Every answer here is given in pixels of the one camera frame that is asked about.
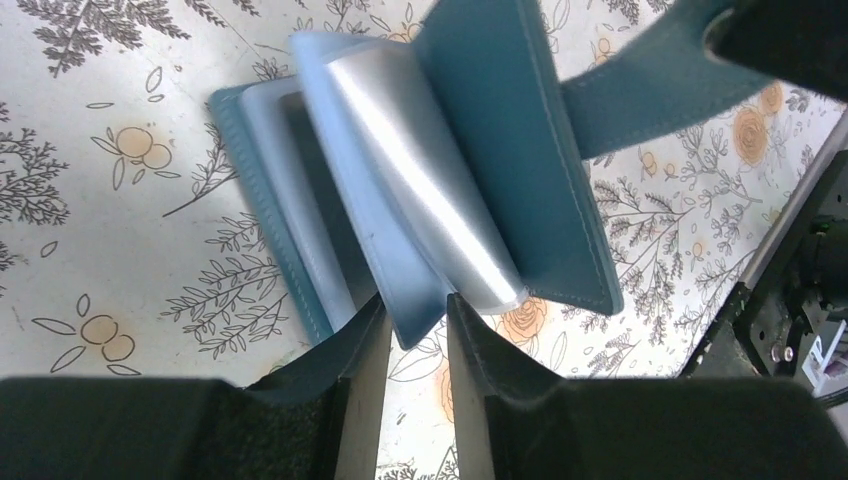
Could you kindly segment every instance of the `table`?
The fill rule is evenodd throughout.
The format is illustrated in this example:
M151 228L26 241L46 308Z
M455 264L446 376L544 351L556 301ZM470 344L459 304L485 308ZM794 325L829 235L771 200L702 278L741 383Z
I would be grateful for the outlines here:
M567 78L615 55L669 2L541 5ZM428 6L0 5L0 375L245 385L308 350L205 101L296 73L293 31L409 41ZM563 376L675 375L844 109L775 83L704 124L593 159L624 312L531 299L487 321ZM446 352L443 323L410 351L394 344L379 478L456 477Z

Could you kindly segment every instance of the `open wallet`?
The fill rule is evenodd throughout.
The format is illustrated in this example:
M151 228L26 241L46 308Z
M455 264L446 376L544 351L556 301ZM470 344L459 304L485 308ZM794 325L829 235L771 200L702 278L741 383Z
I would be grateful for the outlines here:
M298 75L210 108L314 343L379 291L402 348L458 292L623 308L583 159L707 119L771 78L711 59L732 0L678 0L608 62L557 79L537 0L441 0L410 43L290 39Z

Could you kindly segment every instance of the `floral tablecloth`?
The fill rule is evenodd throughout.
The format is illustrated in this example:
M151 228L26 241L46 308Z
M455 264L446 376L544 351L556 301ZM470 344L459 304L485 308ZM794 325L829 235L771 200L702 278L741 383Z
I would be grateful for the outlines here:
M560 76L606 61L668 4L543 0ZM244 385L307 351L205 101L295 73L293 31L409 41L428 7L2 2L0 375ZM844 108L775 83L709 122L593 159L626 309L531 299L490 325L563 376L674 375ZM455 478L446 351L444 324L392 349L380 478Z

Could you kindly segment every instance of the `floral pattern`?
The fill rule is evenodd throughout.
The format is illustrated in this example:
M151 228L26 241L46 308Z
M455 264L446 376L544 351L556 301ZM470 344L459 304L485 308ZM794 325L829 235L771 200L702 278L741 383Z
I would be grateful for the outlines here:
M539 0L559 76L602 65L670 3ZM409 42L430 6L0 6L14 40L0 47L14 72L0 85L0 375L246 385L305 352L205 100L295 74L281 32ZM844 109L776 82L716 118L592 159L624 311L530 298L486 322L563 376L675 375ZM387 373L377 478L457 479L444 320L409 351L395 343Z

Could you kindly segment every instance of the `metal bolt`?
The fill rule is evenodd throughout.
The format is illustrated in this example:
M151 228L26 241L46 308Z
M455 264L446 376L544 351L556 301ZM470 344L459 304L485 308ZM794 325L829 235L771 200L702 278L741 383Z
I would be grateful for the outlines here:
M783 348L778 344L772 345L772 347L771 347L771 361L774 362L774 363L780 362L782 355L783 355Z

